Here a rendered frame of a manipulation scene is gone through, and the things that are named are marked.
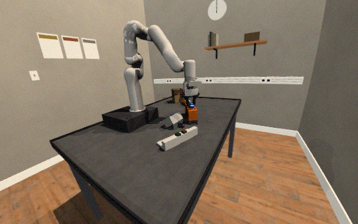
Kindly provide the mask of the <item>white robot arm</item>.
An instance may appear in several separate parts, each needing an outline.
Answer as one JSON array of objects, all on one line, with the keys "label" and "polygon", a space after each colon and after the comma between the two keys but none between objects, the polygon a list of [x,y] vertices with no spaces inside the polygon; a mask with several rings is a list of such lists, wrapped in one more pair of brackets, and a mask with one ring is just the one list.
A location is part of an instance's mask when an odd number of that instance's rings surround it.
[{"label": "white robot arm", "polygon": [[165,37],[161,29],[152,25],[149,28],[144,27],[138,21],[129,21],[123,30],[125,61],[134,68],[127,68],[124,71],[124,78],[127,84],[127,90],[130,101],[130,112],[144,111],[141,85],[139,79],[143,77],[143,57],[137,52],[136,37],[154,42],[161,52],[167,64],[174,72],[184,72],[184,80],[187,86],[202,85],[202,82],[196,81],[196,64],[194,60],[180,61],[174,52],[171,43]]}]

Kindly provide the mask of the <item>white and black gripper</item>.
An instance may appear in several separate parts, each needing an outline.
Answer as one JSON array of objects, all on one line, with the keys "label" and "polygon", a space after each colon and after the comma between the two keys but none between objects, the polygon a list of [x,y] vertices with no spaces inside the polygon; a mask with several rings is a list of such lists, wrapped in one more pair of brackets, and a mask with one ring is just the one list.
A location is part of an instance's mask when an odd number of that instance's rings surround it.
[{"label": "white and black gripper", "polygon": [[[192,103],[195,105],[196,104],[196,98],[199,96],[199,92],[198,92],[198,86],[187,86],[187,82],[183,83],[183,94],[181,97],[183,97],[186,100],[186,105],[189,105],[189,101],[188,98],[189,96],[193,96],[193,100]],[[184,97],[185,96],[185,97]]]}]

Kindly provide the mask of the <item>open brown cardboard box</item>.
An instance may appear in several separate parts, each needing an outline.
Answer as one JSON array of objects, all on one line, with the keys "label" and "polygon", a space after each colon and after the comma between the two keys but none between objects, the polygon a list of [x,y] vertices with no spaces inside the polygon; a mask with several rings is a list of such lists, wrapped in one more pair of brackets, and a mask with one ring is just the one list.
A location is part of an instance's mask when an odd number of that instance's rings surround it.
[{"label": "open brown cardboard box", "polygon": [[181,103],[184,99],[181,97],[183,94],[183,89],[174,88],[172,89],[172,100],[175,103]]}]

